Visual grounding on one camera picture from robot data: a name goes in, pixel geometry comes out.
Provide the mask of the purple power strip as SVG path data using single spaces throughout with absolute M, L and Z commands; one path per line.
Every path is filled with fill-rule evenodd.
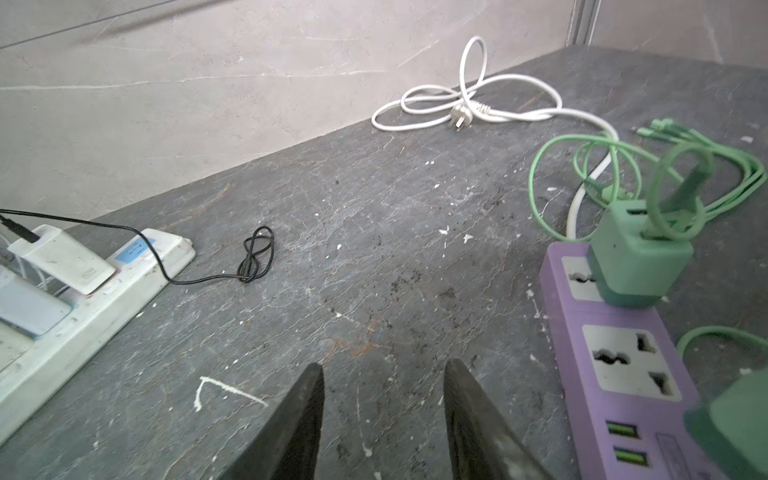
M 606 304 L 587 253 L 552 243 L 539 273 L 582 478 L 723 478 L 685 428 L 700 397 L 662 319 Z

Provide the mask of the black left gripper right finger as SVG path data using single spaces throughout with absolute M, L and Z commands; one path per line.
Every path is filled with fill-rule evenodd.
M 443 377 L 445 418 L 455 479 L 549 479 L 516 438 L 466 365 L 453 358 Z

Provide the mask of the green charger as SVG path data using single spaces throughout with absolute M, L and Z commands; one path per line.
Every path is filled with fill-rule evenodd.
M 689 241 L 647 238 L 643 200 L 611 203 L 589 241 L 587 260 L 605 303 L 632 309 L 654 306 L 691 261 Z
M 767 477 L 767 371 L 736 380 L 684 415 L 687 432 L 730 479 Z

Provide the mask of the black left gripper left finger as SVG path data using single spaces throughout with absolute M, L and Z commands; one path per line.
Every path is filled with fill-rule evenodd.
M 313 479 L 324 399 L 323 368 L 311 363 L 256 437 L 220 477 L 225 480 Z

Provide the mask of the white charger with label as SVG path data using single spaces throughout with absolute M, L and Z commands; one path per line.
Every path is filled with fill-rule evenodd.
M 1 267 L 1 320 L 36 338 L 59 324 L 72 307 Z

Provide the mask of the white square charger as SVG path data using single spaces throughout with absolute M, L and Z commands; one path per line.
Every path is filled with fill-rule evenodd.
M 117 269 L 64 230 L 43 224 L 33 233 L 36 242 L 21 238 L 9 250 L 82 295 L 90 295 Z

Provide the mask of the white multicolour power strip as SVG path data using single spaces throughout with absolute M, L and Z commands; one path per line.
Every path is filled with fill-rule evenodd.
M 94 293 L 58 299 L 72 311 L 40 337 L 1 323 L 1 441 L 6 442 L 196 256 L 191 240 L 147 228 L 106 261 L 116 273 Z

